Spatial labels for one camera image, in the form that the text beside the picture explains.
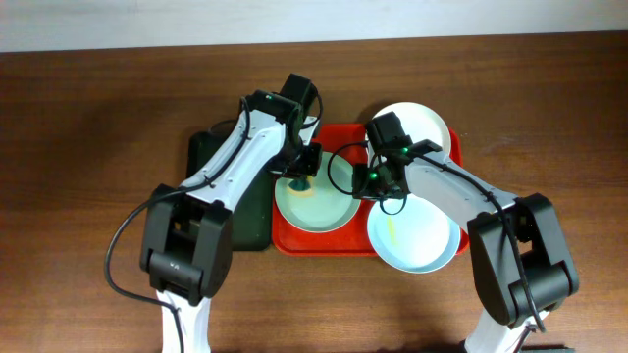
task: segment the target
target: plate with food residue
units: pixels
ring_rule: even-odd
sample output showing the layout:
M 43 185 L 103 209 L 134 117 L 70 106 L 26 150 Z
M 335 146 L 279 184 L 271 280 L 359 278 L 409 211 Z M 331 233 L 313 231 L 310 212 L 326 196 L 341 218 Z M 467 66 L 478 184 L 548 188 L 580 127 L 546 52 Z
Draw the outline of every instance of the plate with food residue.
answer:
M 316 176 L 306 179 L 280 178 L 275 183 L 275 202 L 284 218 L 293 226 L 310 232 L 336 230 L 349 222 L 360 200 L 337 191 L 328 178 L 332 154 L 323 152 Z M 331 166 L 334 182 L 344 190 L 351 189 L 353 166 L 336 156 Z
M 402 200 L 389 199 L 383 207 L 395 213 Z M 460 227 L 425 199 L 408 195 L 396 215 L 373 205 L 367 223 L 369 240 L 389 265 L 413 274 L 425 274 L 446 265 L 460 244 Z

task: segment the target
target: black tray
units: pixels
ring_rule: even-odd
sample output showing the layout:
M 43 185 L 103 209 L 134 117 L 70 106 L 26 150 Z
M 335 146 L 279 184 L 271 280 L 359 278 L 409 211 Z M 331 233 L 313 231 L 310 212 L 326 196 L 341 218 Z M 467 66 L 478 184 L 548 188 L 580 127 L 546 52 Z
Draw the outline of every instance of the black tray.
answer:
M 198 132 L 189 139 L 187 177 L 198 172 L 227 139 L 225 133 Z M 234 210 L 234 251 L 262 251 L 272 241 L 273 177 L 260 171 Z

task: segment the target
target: brown table surface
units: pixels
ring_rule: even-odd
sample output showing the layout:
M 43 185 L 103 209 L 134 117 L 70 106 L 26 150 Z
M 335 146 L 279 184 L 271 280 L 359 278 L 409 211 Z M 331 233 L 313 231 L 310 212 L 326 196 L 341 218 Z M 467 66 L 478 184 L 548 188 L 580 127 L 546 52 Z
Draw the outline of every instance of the brown table surface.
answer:
M 103 256 L 124 216 L 184 177 L 186 141 L 290 72 L 325 121 L 423 103 L 460 135 L 466 168 L 553 202 L 580 292 L 529 344 L 628 345 L 628 33 L 424 38 L 0 55 L 0 351 L 158 352 L 160 310 L 114 293 Z M 143 216 L 114 256 L 138 268 Z M 469 253 L 409 275 L 378 258 L 236 253 L 212 303 L 218 352 L 364 352 L 456 343 L 482 306 Z

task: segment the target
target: white wall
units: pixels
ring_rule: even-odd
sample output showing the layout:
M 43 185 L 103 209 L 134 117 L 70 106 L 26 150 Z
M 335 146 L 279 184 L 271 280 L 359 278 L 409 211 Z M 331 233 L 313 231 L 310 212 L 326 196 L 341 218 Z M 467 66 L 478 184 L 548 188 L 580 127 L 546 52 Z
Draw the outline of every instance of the white wall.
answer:
M 628 0 L 5 0 L 0 51 L 628 29 Z

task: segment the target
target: table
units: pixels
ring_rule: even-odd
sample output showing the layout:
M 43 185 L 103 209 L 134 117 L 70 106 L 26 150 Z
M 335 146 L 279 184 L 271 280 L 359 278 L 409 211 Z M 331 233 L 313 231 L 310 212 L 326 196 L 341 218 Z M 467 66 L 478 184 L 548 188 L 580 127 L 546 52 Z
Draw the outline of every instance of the table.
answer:
M 158 352 L 161 314 L 103 278 L 113 231 L 186 142 L 233 118 L 238 97 L 313 79 L 325 121 L 366 122 L 398 101 L 437 111 L 466 169 L 557 209 L 580 292 L 528 344 L 628 345 L 628 32 L 0 55 L 0 341 L 6 352 Z M 138 268 L 143 217 L 114 256 Z M 456 343 L 481 304 L 469 253 L 413 276 L 378 258 L 237 253 L 215 297 L 217 352 L 395 352 Z

